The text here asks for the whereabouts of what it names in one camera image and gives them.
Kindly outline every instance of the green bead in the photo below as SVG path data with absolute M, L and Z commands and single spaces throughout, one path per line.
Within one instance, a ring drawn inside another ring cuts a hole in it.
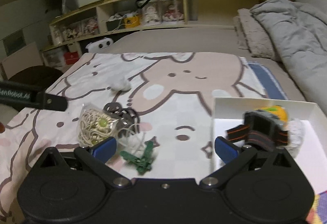
M 106 127 L 108 125 L 108 121 L 104 118 L 101 118 L 99 121 L 98 121 L 98 124 L 101 126 L 101 127 Z

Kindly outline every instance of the bolt head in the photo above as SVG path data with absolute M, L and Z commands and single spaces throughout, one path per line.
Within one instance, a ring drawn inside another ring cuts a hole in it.
M 123 177 L 119 177 L 113 180 L 113 184 L 119 187 L 124 187 L 129 184 L 129 180 Z
M 202 180 L 202 182 L 207 186 L 213 186 L 216 185 L 219 181 L 215 177 L 206 177 Z
M 170 185 L 168 183 L 164 183 L 161 185 L 161 188 L 168 189 Z

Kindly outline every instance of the plastic bag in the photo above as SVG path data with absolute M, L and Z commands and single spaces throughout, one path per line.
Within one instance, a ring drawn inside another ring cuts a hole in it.
M 84 105 L 77 127 L 80 146 L 92 147 L 109 136 L 117 138 L 118 122 L 118 116 L 115 118 L 92 104 Z

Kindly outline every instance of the blue gripper pad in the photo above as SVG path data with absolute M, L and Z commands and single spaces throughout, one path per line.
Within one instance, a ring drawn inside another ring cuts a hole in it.
M 215 140 L 215 152 L 221 160 L 227 164 L 237 158 L 241 152 L 241 148 L 229 142 L 225 138 L 218 136 Z
M 108 137 L 103 140 L 101 143 L 96 144 L 94 147 L 89 149 L 89 152 L 96 159 L 106 163 L 117 150 L 117 141 L 114 137 Z

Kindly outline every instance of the figurine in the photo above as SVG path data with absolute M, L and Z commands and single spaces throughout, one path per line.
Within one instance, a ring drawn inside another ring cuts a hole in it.
M 145 148 L 141 158 L 138 158 L 126 151 L 121 151 L 120 155 L 127 162 L 131 162 L 134 165 L 136 165 L 136 170 L 138 171 L 138 173 L 143 175 L 145 172 L 150 171 L 152 169 L 151 167 L 151 164 L 153 162 L 152 153 L 153 153 L 153 142 L 149 141 L 147 143 L 147 147 Z
M 61 31 L 62 31 L 62 34 L 63 34 L 63 40 L 64 41 L 68 40 L 67 28 L 65 26 L 62 26 Z
M 74 28 L 74 33 L 75 33 L 75 37 L 80 37 L 80 36 L 82 36 L 82 29 L 81 29 L 81 27 L 80 27 L 80 26 L 76 26 L 76 27 Z
M 96 34 L 97 32 L 95 30 L 98 29 L 98 22 L 96 21 L 96 19 L 91 18 L 87 22 L 86 27 L 89 34 Z
M 86 36 L 89 34 L 89 29 L 87 28 L 87 26 L 84 27 L 84 31 L 83 31 L 83 35 Z
M 156 7 L 154 7 L 152 5 L 147 7 L 146 12 L 145 12 L 145 22 L 147 24 L 150 22 L 160 22 Z
M 72 30 L 70 28 L 67 28 L 66 29 L 66 37 L 67 37 L 67 40 L 70 40 L 70 39 L 73 39 L 74 38 L 74 33 L 72 32 Z
M 182 14 L 178 9 L 175 9 L 174 4 L 171 4 L 168 6 L 168 10 L 162 16 L 162 19 L 166 22 L 179 21 L 184 19 L 184 14 Z

